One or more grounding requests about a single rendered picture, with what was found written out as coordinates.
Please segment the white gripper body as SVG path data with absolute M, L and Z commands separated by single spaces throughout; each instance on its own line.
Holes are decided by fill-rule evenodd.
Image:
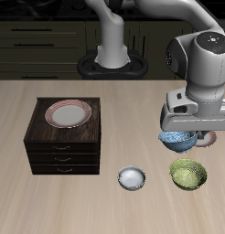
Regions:
M 217 114 L 200 118 L 185 113 L 171 113 L 164 104 L 160 116 L 160 127 L 165 132 L 225 131 L 225 99 Z

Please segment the blue bowl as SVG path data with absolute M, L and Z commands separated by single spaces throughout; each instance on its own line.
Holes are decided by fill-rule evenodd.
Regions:
M 191 138 L 189 131 L 161 132 L 158 139 L 167 149 L 181 154 L 189 151 L 198 140 Z

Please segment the green bowl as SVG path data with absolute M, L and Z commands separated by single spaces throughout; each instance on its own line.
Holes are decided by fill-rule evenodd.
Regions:
M 169 166 L 173 182 L 181 189 L 196 190 L 208 179 L 205 167 L 192 159 L 177 159 Z

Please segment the small white bowl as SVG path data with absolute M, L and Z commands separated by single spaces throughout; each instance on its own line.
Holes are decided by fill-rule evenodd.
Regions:
M 117 176 L 118 182 L 122 188 L 128 191 L 136 191 L 145 184 L 145 172 L 134 165 L 123 167 Z

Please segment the small red-rimmed white plate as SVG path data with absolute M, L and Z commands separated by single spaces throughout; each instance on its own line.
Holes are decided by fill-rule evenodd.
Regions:
M 203 139 L 198 139 L 195 146 L 200 148 L 210 147 L 217 141 L 217 135 L 214 131 L 205 134 Z

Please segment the large red-rimmed white plate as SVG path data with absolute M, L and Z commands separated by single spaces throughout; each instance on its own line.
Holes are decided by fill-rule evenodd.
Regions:
M 64 100 L 52 104 L 45 113 L 47 123 L 57 128 L 74 128 L 91 118 L 91 106 L 85 101 Z

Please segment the dark wooden cabinet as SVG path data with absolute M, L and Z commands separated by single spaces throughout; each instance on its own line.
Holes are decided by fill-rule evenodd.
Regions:
M 38 98 L 24 145 L 33 175 L 98 175 L 101 159 L 101 103 L 80 98 L 91 107 L 90 119 L 74 128 L 56 128 L 45 120 L 46 110 L 64 98 Z

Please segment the dark kitchen cupboards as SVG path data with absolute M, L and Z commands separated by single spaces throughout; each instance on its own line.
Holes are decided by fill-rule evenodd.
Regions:
M 70 80 L 90 39 L 81 23 L 49 23 L 34 13 L 40 0 L 0 0 L 0 78 Z

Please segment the flat black base plate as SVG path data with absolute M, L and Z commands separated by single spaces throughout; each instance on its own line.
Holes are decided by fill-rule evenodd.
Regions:
M 106 69 L 94 60 L 98 52 L 90 49 L 78 61 L 77 70 L 84 80 L 141 80 L 148 71 L 147 61 L 135 49 L 128 50 L 130 62 L 119 69 Z

